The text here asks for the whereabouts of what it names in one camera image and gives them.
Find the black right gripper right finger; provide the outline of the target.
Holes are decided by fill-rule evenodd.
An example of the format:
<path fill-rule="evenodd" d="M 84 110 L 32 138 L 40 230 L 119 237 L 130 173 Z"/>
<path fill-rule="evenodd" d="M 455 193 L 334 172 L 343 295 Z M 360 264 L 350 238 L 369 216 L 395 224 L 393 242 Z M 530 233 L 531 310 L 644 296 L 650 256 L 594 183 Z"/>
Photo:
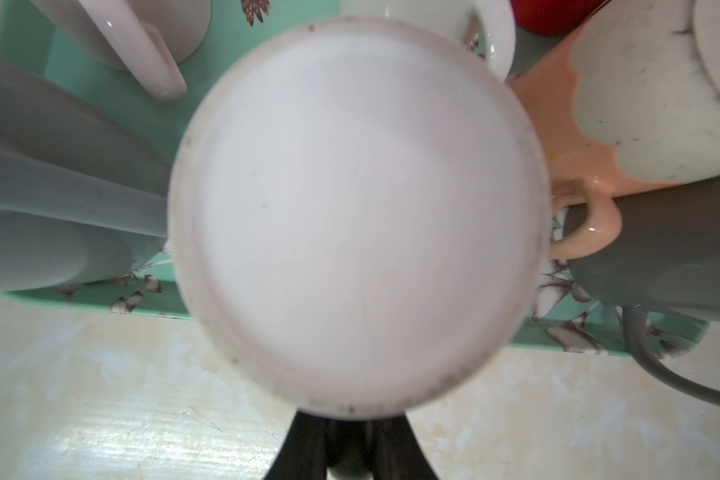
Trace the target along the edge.
<path fill-rule="evenodd" d="M 366 460 L 373 479 L 437 480 L 405 414 L 366 422 Z"/>

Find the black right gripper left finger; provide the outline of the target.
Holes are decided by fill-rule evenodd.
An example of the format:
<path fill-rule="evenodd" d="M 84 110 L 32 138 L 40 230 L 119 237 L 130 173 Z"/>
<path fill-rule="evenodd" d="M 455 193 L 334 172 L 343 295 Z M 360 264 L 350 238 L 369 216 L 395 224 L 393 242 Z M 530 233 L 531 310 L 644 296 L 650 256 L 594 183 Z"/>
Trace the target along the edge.
<path fill-rule="evenodd" d="M 297 411 L 265 480 L 326 479 L 333 465 L 333 419 Z"/>

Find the black and white mug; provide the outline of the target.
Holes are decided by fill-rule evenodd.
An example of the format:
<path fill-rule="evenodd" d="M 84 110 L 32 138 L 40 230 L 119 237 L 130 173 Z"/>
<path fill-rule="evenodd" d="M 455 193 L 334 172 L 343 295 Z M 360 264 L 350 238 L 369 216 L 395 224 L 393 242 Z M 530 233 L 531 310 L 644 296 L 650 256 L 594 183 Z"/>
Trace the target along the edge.
<path fill-rule="evenodd" d="M 336 17 L 230 67 L 177 151 L 174 272 L 223 355 L 315 415 L 436 399 L 522 325 L 550 182 L 512 91 L 420 27 Z"/>

